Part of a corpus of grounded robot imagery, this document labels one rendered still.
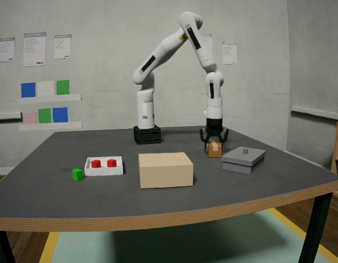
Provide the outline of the red block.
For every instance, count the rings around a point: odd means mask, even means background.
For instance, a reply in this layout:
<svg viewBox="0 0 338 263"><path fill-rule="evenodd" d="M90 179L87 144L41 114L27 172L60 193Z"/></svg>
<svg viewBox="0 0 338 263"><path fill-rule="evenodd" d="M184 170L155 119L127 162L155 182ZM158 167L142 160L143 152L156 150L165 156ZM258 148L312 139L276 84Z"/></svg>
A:
<svg viewBox="0 0 338 263"><path fill-rule="evenodd" d="M91 161L91 163L92 163L92 168L101 167L101 161L100 160L94 160L94 161Z"/></svg>
<svg viewBox="0 0 338 263"><path fill-rule="evenodd" d="M117 167L116 160L114 159L107 160L107 167Z"/></svg>

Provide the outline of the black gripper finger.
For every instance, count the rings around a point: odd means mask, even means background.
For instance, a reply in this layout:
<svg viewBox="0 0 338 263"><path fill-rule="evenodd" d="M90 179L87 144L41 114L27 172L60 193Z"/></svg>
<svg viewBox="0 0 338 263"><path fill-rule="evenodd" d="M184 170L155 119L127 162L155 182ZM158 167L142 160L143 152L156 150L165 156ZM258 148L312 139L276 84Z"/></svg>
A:
<svg viewBox="0 0 338 263"><path fill-rule="evenodd" d="M213 133L213 130L210 130L209 134L207 134L205 139L203 138L203 133L205 132L205 128L200 128L199 132L200 132L201 141L205 143L205 150L208 151L208 141Z"/></svg>
<svg viewBox="0 0 338 263"><path fill-rule="evenodd" d="M224 131L225 134L224 134L224 138L222 139L219 130L216 130L218 137L219 137L219 140L220 140L219 143L221 144L222 147L223 147L223 142L227 141L228 133L229 133L229 130L227 128L224 128L223 131Z"/></svg>

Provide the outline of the green block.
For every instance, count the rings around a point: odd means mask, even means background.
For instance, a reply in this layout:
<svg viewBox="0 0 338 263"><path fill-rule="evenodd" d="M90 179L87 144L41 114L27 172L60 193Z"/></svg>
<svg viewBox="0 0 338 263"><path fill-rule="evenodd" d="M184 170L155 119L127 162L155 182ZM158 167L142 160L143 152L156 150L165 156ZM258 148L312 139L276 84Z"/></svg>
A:
<svg viewBox="0 0 338 263"><path fill-rule="evenodd" d="M73 179L74 180L76 180L76 181L83 180L82 170L80 170L80 169L74 169L74 170L72 170L72 172L73 172Z"/></svg>

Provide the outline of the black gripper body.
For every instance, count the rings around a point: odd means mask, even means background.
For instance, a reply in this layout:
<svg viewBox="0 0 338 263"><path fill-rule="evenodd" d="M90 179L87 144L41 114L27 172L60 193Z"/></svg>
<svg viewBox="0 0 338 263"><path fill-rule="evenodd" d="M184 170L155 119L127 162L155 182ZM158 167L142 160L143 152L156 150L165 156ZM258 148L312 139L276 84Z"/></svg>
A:
<svg viewBox="0 0 338 263"><path fill-rule="evenodd" d="M218 137L218 134L216 130L219 130L220 133L223 131L222 127L222 119L223 118L207 118L207 125L205 127L205 130L209 134L210 130L213 130L213 133L211 137ZM218 125L218 126L213 126L213 125Z"/></svg>

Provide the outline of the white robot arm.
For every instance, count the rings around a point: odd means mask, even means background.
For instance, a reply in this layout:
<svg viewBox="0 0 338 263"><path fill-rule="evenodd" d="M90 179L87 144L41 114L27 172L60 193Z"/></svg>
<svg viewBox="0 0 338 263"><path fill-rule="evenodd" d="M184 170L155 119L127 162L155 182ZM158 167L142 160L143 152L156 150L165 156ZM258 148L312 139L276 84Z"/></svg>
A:
<svg viewBox="0 0 338 263"><path fill-rule="evenodd" d="M205 79L207 111L204 111L203 115L207 118L223 118L220 87L224 83L224 78L210 48L198 31L203 25L203 19L192 12L183 12L179 17L179 24L181 28L164 39L133 74L133 82L142 85L137 92L137 116L140 129L154 128L153 70L168 61L188 39L202 68L207 73Z"/></svg>

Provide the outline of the brown cardboard box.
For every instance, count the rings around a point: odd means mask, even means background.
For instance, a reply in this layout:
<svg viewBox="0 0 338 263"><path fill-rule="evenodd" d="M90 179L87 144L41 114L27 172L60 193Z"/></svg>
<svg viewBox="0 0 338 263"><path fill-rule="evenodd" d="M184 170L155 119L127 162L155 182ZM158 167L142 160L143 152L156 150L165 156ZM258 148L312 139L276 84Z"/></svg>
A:
<svg viewBox="0 0 338 263"><path fill-rule="evenodd" d="M208 151L206 151L209 158L221 158L222 146L218 141L208 141Z"/></svg>

